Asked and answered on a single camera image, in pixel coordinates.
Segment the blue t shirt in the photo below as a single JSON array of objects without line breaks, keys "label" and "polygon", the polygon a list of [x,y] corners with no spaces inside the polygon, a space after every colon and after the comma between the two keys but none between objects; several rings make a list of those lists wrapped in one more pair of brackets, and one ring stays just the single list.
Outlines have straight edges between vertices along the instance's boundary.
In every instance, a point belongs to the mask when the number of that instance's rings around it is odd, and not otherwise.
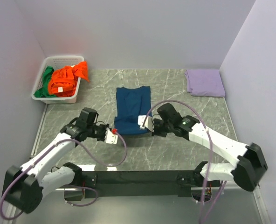
[{"label": "blue t shirt", "polygon": [[119,87],[116,89],[117,116],[114,127],[120,135],[141,135],[148,132],[140,129],[138,117],[146,115],[151,108],[151,89],[141,86],[136,89]]}]

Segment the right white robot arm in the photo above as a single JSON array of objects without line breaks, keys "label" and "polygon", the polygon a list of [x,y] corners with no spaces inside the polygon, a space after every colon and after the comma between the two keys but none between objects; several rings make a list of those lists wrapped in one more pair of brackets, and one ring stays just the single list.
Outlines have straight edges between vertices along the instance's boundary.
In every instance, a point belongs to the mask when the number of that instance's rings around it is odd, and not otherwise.
[{"label": "right white robot arm", "polygon": [[203,125],[199,118],[181,116],[172,104],[166,103],[157,109],[160,116],[154,120],[151,132],[165,137],[173,133],[188,141],[208,148],[224,158],[227,163],[203,162],[196,169],[193,180],[198,186],[209,181],[235,182],[245,191],[252,192],[268,170],[268,165],[259,145],[247,145],[232,140]]}]

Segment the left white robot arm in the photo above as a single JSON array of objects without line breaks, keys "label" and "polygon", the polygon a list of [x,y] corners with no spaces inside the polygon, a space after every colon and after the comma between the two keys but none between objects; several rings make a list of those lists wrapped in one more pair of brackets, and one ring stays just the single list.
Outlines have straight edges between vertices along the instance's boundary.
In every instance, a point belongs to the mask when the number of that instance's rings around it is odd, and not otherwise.
[{"label": "left white robot arm", "polygon": [[85,185],[82,169],[66,163],[57,171],[52,167],[69,151],[87,138],[115,144],[109,124],[97,124],[98,113],[91,108],[83,108],[80,115],[66,124],[55,139],[37,156],[20,167],[10,167],[6,174],[2,191],[2,201],[6,201],[29,214],[42,199],[53,190],[65,185],[78,187]]}]

